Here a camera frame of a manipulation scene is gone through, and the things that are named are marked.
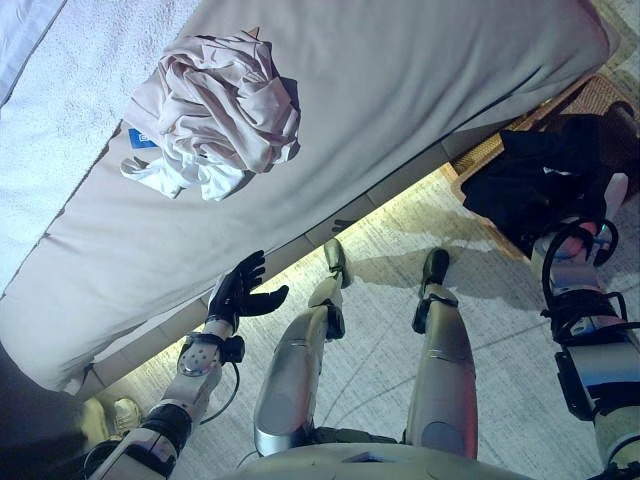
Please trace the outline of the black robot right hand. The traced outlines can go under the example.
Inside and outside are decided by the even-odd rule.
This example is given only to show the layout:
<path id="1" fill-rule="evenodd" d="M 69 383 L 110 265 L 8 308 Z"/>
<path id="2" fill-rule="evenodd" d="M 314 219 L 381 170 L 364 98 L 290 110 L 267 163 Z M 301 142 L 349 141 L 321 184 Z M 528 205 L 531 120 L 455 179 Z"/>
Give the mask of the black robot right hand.
<path id="1" fill-rule="evenodd" d="M 598 173 L 569 204 L 567 216 L 612 220 L 626 197 L 628 183 L 625 173 L 609 170 Z"/>

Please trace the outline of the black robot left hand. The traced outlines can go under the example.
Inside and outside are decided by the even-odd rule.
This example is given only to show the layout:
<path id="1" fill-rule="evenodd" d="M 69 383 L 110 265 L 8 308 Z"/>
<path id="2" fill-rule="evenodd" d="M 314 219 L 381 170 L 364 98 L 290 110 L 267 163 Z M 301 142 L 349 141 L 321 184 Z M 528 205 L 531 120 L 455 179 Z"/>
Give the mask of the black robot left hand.
<path id="1" fill-rule="evenodd" d="M 236 332 L 240 317 L 262 316 L 276 311 L 285 301 L 289 287 L 281 286 L 268 293 L 253 293 L 262 284 L 266 272 L 263 250 L 240 261 L 222 279 L 209 300 L 206 322 L 224 321 Z"/>

